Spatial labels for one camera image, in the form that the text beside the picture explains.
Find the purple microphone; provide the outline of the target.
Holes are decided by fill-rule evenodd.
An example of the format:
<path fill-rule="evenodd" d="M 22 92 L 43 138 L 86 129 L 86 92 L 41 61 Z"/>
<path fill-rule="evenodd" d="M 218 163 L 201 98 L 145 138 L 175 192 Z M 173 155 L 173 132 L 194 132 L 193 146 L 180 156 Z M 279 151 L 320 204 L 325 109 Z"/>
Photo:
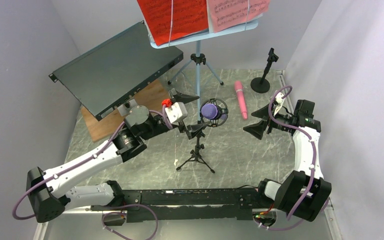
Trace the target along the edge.
<path fill-rule="evenodd" d="M 206 103 L 202 106 L 200 113 L 203 118 L 208 120 L 216 120 L 220 116 L 219 107 L 213 103 Z"/>

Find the black round-base mic stand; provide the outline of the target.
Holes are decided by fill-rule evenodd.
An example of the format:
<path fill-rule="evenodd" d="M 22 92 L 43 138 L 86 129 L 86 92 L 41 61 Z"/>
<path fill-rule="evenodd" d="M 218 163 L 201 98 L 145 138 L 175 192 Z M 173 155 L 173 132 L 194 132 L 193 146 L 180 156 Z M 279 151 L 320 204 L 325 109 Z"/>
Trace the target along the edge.
<path fill-rule="evenodd" d="M 268 52 L 268 58 L 267 58 L 267 64 L 264 68 L 263 74 L 261 77 L 255 77 L 250 82 L 251 89 L 259 94 L 267 93 L 270 90 L 270 83 L 266 79 L 266 76 L 268 75 L 272 64 L 277 62 L 279 57 L 275 54 L 275 49 L 273 47 L 270 48 Z"/>

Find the pink microphone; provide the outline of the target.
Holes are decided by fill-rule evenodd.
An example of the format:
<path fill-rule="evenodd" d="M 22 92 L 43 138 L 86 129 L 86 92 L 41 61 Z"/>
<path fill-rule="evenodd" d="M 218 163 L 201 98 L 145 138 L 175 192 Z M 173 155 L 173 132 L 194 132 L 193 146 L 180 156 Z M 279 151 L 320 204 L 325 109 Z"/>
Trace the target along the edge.
<path fill-rule="evenodd" d="M 234 90 L 238 100 L 239 109 L 244 120 L 248 119 L 248 110 L 244 97 L 243 84 L 241 81 L 237 80 L 234 82 Z"/>

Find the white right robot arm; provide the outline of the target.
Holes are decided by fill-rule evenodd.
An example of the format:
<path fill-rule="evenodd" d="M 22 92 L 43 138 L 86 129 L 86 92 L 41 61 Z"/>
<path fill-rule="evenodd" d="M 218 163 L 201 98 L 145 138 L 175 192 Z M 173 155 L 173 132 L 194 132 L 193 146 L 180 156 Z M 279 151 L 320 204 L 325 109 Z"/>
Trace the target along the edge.
<path fill-rule="evenodd" d="M 315 220 L 332 192 L 332 185 L 324 179 L 320 168 L 318 141 L 321 122 L 314 118 L 315 103 L 299 99 L 291 116 L 269 112 L 268 105 L 251 113 L 260 122 L 245 126 L 243 130 L 261 140 L 272 130 L 290 133 L 294 143 L 294 169 L 283 183 L 265 178 L 255 194 L 256 203 L 292 214 L 308 222 Z"/>

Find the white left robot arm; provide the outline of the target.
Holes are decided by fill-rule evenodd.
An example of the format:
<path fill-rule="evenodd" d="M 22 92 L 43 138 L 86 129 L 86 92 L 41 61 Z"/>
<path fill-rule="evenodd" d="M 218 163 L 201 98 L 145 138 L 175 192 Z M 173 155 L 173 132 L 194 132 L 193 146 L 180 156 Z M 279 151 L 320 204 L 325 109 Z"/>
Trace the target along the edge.
<path fill-rule="evenodd" d="M 189 139 L 200 130 L 197 125 L 185 126 L 188 112 L 185 104 L 199 100 L 172 88 L 162 112 L 137 105 L 129 110 L 113 135 L 96 149 L 63 165 L 27 174 L 26 195 L 38 223 L 46 223 L 64 211 L 85 206 L 103 206 L 117 210 L 126 203 L 125 194 L 115 180 L 92 186 L 79 186 L 94 174 L 117 166 L 138 156 L 149 140 L 172 129 L 186 133 Z"/>

